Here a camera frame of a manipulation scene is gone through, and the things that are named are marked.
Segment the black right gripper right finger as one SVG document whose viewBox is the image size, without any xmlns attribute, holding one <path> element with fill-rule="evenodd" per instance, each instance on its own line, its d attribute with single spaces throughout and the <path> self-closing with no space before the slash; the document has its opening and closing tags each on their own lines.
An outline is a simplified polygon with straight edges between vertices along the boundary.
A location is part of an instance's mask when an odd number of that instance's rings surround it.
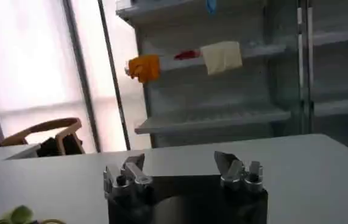
<svg viewBox="0 0 348 224">
<path fill-rule="evenodd" d="M 263 166 L 259 161 L 252 161 L 247 169 L 242 160 L 234 154 L 214 152 L 214 159 L 221 174 L 221 186 L 231 191 L 258 193 L 263 187 Z"/>
</svg>

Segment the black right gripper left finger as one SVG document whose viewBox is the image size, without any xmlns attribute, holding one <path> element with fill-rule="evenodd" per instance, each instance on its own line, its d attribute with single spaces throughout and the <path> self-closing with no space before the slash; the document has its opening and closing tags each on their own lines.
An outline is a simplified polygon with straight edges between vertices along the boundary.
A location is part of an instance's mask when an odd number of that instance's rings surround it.
<svg viewBox="0 0 348 224">
<path fill-rule="evenodd" d="M 104 197 L 131 197 L 152 186 L 153 178 L 143 172 L 145 154 L 128 157 L 118 167 L 109 164 L 103 171 Z"/>
</svg>

